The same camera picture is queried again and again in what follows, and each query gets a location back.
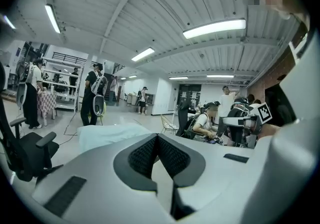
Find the light blue pillowcase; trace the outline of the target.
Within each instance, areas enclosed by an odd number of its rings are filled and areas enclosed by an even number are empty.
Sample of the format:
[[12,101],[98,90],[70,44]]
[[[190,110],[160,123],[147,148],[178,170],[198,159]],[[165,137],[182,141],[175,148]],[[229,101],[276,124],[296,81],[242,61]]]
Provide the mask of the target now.
[[151,133],[152,131],[147,128],[134,123],[107,126],[89,125],[78,128],[77,130],[81,153],[97,147]]

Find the checkered cloth table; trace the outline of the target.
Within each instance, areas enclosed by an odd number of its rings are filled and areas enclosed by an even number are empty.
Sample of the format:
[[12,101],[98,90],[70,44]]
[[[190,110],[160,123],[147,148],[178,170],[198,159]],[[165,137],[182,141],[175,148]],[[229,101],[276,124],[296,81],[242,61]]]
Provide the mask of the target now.
[[43,118],[44,126],[47,126],[47,115],[51,114],[54,120],[56,117],[57,94],[55,91],[42,91],[37,94],[37,108]]

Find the person's right forearm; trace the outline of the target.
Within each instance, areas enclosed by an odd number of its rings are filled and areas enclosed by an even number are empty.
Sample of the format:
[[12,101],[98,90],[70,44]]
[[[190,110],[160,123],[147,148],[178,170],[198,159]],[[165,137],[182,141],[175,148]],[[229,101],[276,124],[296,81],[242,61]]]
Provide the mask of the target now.
[[263,124],[262,129],[258,135],[258,139],[261,139],[266,136],[273,136],[281,127],[272,125],[272,124]]

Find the white metal rack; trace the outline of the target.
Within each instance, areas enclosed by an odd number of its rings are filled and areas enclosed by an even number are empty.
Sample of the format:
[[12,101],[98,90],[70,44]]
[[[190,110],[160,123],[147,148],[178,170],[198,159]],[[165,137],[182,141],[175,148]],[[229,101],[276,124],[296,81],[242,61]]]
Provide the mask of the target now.
[[[79,89],[83,73],[83,66],[68,62],[62,62],[52,58],[43,58],[44,71],[43,81],[56,92],[56,107],[58,109],[78,111]],[[78,76],[72,75],[74,68],[78,68]],[[70,82],[69,77],[77,77],[75,94],[69,95]]]

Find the black double door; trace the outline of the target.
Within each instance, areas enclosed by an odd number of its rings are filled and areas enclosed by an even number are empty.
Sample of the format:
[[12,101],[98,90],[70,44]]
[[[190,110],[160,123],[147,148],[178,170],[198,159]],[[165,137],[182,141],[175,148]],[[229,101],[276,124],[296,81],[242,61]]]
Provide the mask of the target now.
[[195,110],[200,102],[201,84],[180,84],[177,105],[186,102],[191,110]]

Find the white pod backpack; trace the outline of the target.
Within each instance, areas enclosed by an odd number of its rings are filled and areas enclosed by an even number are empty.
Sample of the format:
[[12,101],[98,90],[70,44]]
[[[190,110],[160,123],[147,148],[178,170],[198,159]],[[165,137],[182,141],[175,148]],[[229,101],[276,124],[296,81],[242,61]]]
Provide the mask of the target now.
[[92,106],[94,114],[101,116],[104,113],[104,97],[108,86],[108,80],[104,75],[98,75],[96,78],[97,79],[91,86],[91,92],[94,95]]
[[17,94],[16,94],[16,103],[19,108],[23,107],[23,104],[26,99],[27,93],[27,83],[31,84],[32,76],[33,76],[33,63],[30,62],[24,68],[22,73],[20,74],[20,79],[17,87]]

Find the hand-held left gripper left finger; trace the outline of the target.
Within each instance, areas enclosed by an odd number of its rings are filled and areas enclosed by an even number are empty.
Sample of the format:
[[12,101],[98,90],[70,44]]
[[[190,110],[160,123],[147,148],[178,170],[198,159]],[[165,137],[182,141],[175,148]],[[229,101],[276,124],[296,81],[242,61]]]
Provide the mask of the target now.
[[114,158],[113,169],[131,189],[156,192],[158,187],[152,180],[152,170],[157,156],[158,135],[150,134],[120,151]]

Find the grey pigeonhole cabinet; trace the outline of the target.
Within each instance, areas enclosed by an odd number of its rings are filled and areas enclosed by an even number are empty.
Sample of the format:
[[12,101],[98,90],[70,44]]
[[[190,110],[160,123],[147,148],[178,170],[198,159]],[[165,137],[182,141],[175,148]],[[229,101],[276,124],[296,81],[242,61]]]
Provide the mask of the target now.
[[145,100],[145,114],[151,115],[154,104],[155,104],[155,95],[154,94],[146,94],[146,100]]

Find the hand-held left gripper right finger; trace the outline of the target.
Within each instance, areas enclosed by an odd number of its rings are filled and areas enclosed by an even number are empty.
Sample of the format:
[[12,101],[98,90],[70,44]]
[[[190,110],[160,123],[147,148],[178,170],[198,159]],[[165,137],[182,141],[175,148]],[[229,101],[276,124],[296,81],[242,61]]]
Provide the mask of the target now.
[[206,161],[197,151],[167,137],[157,135],[158,156],[178,188],[193,186],[203,174]]

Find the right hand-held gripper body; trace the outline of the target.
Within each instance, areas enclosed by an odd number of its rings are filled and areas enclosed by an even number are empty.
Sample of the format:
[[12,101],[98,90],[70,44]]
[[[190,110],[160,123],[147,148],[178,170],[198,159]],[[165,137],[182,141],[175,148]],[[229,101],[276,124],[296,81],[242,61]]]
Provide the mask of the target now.
[[272,119],[266,103],[249,106],[246,102],[234,102],[223,124],[234,147],[254,148],[263,124]]

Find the black metal railing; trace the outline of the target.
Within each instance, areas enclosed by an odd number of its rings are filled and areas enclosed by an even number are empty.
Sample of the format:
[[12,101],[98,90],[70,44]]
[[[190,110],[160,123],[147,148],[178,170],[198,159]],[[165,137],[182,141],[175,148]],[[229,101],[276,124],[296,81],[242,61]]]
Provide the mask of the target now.
[[80,57],[75,57],[72,55],[67,55],[59,52],[53,52],[52,59],[59,60],[62,62],[68,62],[68,63],[73,63],[77,65],[85,65],[86,64],[86,59],[80,58]]

